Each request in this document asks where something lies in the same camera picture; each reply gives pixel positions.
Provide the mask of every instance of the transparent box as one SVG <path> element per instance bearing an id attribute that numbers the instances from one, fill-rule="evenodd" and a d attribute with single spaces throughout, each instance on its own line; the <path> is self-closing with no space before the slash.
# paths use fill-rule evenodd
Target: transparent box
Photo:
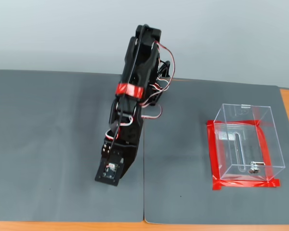
<path id="1" fill-rule="evenodd" d="M 270 181 L 285 168 L 271 107 L 223 104 L 214 130 L 220 179 Z"/>

